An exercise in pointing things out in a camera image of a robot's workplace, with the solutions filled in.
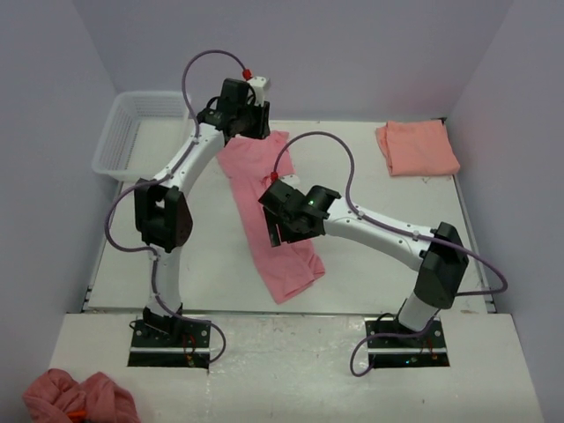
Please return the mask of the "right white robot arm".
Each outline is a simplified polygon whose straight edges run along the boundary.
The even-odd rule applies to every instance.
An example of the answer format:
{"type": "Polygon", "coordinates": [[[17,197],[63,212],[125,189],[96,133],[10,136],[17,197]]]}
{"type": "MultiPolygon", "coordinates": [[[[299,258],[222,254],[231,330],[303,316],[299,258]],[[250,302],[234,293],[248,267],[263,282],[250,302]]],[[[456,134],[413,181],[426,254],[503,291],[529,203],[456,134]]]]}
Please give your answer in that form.
{"type": "Polygon", "coordinates": [[[389,218],[375,225],[364,210],[351,207],[335,190],[315,185],[303,194],[281,179],[258,202],[273,247],[329,235],[375,249],[417,272],[413,291],[393,324],[400,345],[415,345],[424,337],[428,321],[452,307],[469,263],[452,225],[442,222],[430,228],[389,218]]]}

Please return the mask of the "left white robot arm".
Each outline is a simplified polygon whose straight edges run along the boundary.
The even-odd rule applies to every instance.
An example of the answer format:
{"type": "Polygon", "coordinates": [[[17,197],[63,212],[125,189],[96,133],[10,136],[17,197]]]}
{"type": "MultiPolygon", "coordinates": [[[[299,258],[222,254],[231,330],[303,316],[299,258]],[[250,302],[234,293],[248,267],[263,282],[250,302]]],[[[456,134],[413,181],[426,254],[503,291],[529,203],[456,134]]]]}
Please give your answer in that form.
{"type": "Polygon", "coordinates": [[[266,77],[224,80],[219,97],[195,114],[196,125],[181,150],[151,180],[134,190],[135,226],[152,260],[150,300],[143,323],[164,346],[182,339],[189,323],[182,319],[180,261],[193,231],[187,196],[208,163],[236,136],[270,135],[270,86],[266,77]]]}

